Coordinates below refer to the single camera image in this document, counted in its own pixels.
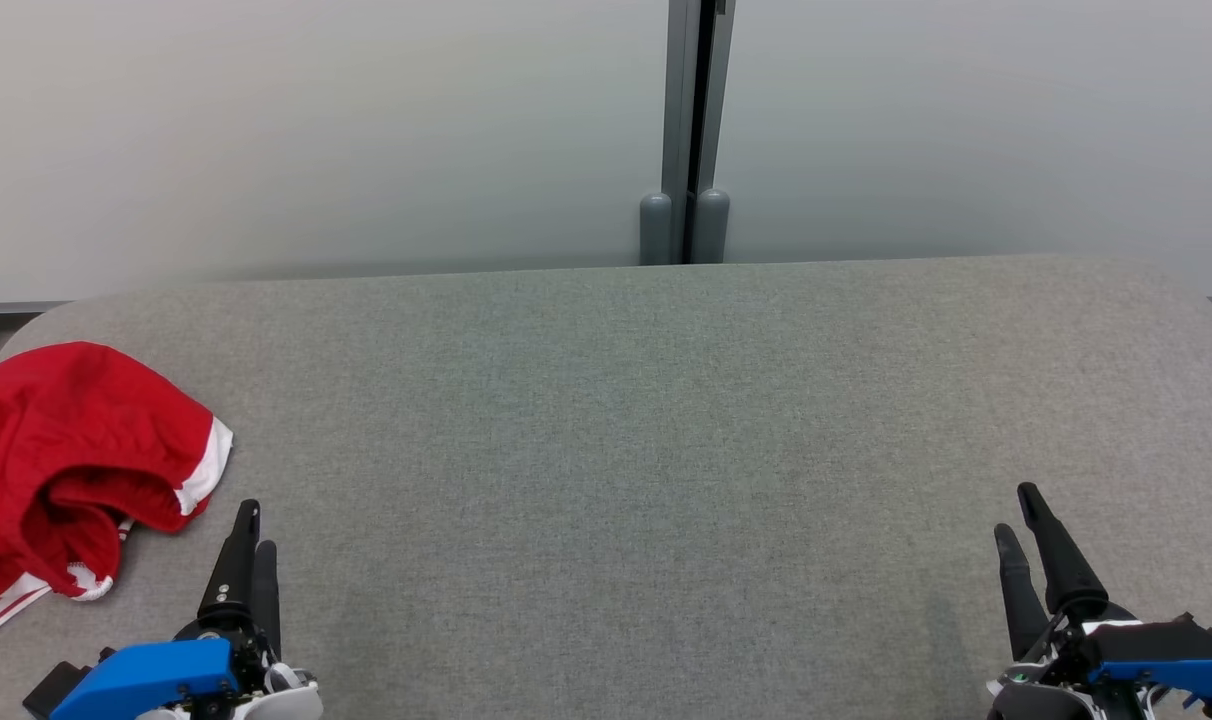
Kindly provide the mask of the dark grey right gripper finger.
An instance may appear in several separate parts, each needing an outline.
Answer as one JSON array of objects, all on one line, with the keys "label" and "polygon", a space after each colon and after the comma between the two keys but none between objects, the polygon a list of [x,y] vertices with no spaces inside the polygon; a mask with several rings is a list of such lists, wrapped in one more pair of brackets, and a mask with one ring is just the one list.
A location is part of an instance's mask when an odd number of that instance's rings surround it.
[{"label": "dark grey right gripper finger", "polygon": [[1103,618],[1110,605],[1109,594],[1067,525],[1050,510],[1035,482],[1018,484],[1017,497],[1027,528],[1031,530],[1037,545],[1050,612],[1068,621]]},{"label": "dark grey right gripper finger", "polygon": [[994,527],[997,552],[997,575],[1002,585],[1005,625],[1010,641],[1010,653],[1016,662],[1042,661],[1048,656],[1044,633],[1050,625],[1050,616],[1037,598],[1031,583],[1031,566],[1027,553],[1010,525],[999,522]]}]

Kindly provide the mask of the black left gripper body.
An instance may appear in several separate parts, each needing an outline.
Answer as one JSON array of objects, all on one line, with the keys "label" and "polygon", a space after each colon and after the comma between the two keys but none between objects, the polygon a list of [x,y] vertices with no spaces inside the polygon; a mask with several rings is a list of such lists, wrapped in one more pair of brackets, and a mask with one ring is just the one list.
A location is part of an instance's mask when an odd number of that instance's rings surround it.
[{"label": "black left gripper body", "polygon": [[242,695],[271,695],[278,691],[269,679],[271,667],[281,659],[281,624],[278,612],[268,612],[264,619],[259,616],[236,616],[216,621],[215,625],[191,621],[175,635],[173,641],[204,639],[230,642],[231,675],[236,678]]}]

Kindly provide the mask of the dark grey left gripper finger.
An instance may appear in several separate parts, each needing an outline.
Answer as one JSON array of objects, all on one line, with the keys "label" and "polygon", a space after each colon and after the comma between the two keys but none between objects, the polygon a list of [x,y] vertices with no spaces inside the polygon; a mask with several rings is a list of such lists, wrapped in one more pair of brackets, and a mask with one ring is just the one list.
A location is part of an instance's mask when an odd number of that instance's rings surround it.
[{"label": "dark grey left gripper finger", "polygon": [[250,615],[271,657],[282,656],[278,544],[263,541],[251,568]]},{"label": "dark grey left gripper finger", "polygon": [[242,501],[199,602],[199,623],[248,623],[259,542],[261,503]]}]

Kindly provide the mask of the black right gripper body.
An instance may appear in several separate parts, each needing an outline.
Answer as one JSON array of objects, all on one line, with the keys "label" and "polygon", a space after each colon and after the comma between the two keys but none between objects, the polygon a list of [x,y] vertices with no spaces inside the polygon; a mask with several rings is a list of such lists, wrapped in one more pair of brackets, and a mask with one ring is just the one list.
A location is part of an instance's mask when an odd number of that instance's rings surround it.
[{"label": "black right gripper body", "polygon": [[1044,608],[1008,608],[1005,624],[1014,662],[987,682],[993,696],[987,719],[1138,718],[1138,691],[1132,685],[1051,675],[1054,661],[1069,659],[1092,633],[1105,625],[1137,625],[1138,621],[1111,610],[1103,621],[1071,623]]}]

